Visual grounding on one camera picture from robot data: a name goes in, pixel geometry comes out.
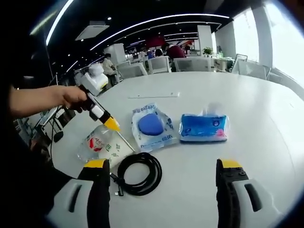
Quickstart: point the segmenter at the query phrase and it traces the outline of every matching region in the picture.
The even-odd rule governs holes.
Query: blue sponge
[[[146,135],[159,135],[163,133],[162,122],[156,114],[147,114],[138,121],[138,129]]]

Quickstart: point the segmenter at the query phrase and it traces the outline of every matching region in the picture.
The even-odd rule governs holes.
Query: coiled cable
[[[141,163],[149,167],[149,175],[138,184],[128,184],[124,180],[126,170],[135,163]],[[118,195],[123,196],[123,190],[130,195],[143,196],[157,188],[162,179],[162,167],[160,162],[149,153],[133,154],[126,157],[119,165],[117,176],[110,173],[111,178],[118,184]]]

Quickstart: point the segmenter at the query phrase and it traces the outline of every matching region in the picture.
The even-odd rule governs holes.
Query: sponge package
[[[133,110],[132,134],[141,152],[178,142],[171,119],[155,103]]]

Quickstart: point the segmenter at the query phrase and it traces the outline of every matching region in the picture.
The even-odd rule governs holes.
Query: black ceiling
[[[123,38],[117,42],[123,42],[126,47],[136,41],[157,36],[159,32],[161,35],[166,35],[197,31],[196,24],[175,24],[176,22],[204,21],[216,22],[224,26],[232,19],[209,16],[186,16],[157,20],[129,29],[90,51],[93,46],[110,35],[139,22],[185,13],[214,13],[233,17],[248,6],[246,4],[247,0],[193,0],[191,2],[175,0],[74,0],[56,26],[47,47],[48,52],[46,52],[45,47],[43,47],[46,36],[67,0],[33,2],[32,7],[27,11],[25,18],[23,18],[23,27],[28,29],[27,34],[30,33],[30,28],[33,28],[42,19],[51,13],[54,14],[35,37],[29,37],[30,45],[25,44],[23,49],[27,51],[28,55],[25,57],[27,59],[24,59],[24,62],[27,64],[24,66],[23,74],[44,77],[44,79],[46,77],[48,81],[51,78],[49,72],[47,73],[49,71],[49,62],[53,73],[62,75],[75,61],[78,61],[75,67],[79,68],[96,60],[102,55],[103,49],[107,45],[113,44],[117,39]],[[95,38],[85,39],[83,42],[75,41],[76,37],[92,20],[106,21],[110,27]],[[168,23],[172,23],[172,25],[151,28]],[[218,27],[218,25],[210,25],[212,31],[215,31]]]

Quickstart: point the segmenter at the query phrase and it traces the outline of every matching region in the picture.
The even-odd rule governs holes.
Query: potted plant
[[[205,47],[205,48],[203,49],[203,54],[206,55],[207,57],[211,56],[212,53],[213,53],[213,50],[212,50],[212,48],[210,48],[210,47]]]

